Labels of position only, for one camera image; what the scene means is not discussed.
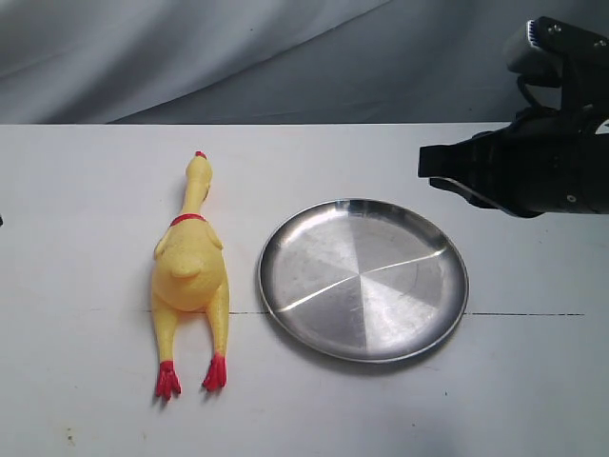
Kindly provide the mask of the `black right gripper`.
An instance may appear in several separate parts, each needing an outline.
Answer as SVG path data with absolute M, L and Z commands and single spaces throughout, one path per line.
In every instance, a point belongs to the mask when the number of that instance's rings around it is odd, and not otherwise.
M 503 131 L 484 131 L 451 145 L 420 147 L 418 176 L 479 209 L 522 218 L 544 213 L 608 213 L 608 113 L 521 118 Z M 453 179 L 494 176 L 496 202 Z

